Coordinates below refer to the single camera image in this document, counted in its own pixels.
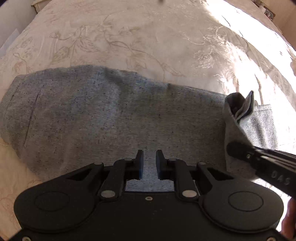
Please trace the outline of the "person's right hand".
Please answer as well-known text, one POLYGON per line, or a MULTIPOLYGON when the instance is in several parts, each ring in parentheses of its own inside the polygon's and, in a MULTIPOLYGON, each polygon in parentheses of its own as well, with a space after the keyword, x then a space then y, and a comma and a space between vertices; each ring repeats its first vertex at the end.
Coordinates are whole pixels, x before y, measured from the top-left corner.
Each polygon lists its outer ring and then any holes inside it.
POLYGON ((289 240, 295 238, 296 201, 291 198, 287 204, 287 213, 281 223, 281 234, 289 240))

